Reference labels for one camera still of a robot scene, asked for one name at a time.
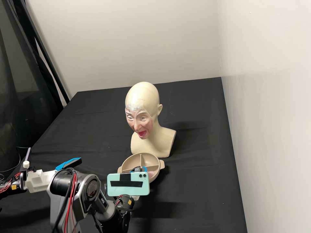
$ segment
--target mannequin ear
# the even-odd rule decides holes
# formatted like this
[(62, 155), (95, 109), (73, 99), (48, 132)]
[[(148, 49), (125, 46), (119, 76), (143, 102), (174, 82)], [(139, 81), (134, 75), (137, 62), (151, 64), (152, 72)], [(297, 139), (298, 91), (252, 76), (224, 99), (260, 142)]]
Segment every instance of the mannequin ear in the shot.
[(160, 115), (161, 111), (162, 111), (163, 105), (159, 104), (158, 105), (158, 115)]

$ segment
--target mannequin bust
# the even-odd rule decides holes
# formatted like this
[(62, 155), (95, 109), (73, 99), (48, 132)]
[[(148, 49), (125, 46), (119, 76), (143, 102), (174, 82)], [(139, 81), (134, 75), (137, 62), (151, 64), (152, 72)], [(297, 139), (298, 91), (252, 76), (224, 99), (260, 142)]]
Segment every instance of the mannequin bust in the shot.
[(160, 126), (162, 104), (157, 88), (148, 82), (135, 84), (125, 98), (125, 115), (134, 130), (131, 152), (150, 153), (158, 158), (169, 156), (176, 131)]

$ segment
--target black velcro strap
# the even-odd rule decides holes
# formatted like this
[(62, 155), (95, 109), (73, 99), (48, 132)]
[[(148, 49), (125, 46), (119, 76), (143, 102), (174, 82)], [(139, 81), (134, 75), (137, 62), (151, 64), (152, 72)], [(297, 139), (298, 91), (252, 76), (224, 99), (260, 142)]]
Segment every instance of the black velcro strap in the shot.
[(110, 181), (111, 187), (138, 187), (143, 186), (142, 181)]
[(120, 181), (131, 181), (131, 174), (130, 173), (121, 173), (120, 174)]

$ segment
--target mannequin nose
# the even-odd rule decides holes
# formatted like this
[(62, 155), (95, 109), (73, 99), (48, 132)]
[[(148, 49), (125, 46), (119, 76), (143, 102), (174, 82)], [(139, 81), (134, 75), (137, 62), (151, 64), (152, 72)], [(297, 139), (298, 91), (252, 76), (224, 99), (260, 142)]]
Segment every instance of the mannequin nose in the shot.
[(134, 130), (135, 130), (135, 131), (138, 131), (140, 128), (141, 128), (141, 125), (138, 124), (138, 123), (135, 121)]

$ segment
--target beige plate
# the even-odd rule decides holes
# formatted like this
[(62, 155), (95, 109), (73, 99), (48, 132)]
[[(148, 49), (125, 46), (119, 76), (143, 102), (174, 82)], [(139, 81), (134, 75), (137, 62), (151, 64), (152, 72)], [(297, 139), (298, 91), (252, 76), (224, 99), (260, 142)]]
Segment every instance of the beige plate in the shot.
[(127, 173), (135, 167), (146, 167), (149, 175), (149, 183), (155, 180), (160, 169), (165, 168), (164, 161), (149, 153), (138, 153), (128, 157), (118, 168), (118, 173)]

